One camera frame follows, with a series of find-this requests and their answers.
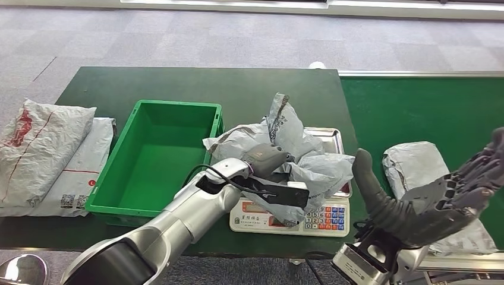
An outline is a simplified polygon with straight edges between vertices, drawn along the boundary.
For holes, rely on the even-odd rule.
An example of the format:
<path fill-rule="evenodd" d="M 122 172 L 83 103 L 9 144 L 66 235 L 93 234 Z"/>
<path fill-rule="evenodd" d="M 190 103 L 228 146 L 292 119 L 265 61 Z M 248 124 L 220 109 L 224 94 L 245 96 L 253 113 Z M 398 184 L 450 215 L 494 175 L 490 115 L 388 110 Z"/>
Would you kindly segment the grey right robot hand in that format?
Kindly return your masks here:
<path fill-rule="evenodd" d="M 352 172 L 368 214 L 359 230 L 366 239 L 391 243 L 401 249 L 420 248 L 467 227 L 488 207 L 503 186 L 503 128 L 457 170 L 427 185 L 413 188 L 401 199 L 392 198 L 372 171 L 371 154 L 360 148 Z"/>

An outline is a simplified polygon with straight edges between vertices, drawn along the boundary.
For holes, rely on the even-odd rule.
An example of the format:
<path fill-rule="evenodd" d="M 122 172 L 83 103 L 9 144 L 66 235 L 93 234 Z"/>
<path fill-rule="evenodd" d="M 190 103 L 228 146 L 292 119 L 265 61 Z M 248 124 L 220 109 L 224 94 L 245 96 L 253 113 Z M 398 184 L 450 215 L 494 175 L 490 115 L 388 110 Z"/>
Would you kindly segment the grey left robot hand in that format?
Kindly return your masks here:
<path fill-rule="evenodd" d="M 293 162 L 295 157 L 280 146 L 259 144 L 246 151 L 241 160 L 250 166 L 253 176 L 266 179 L 284 163 Z"/>

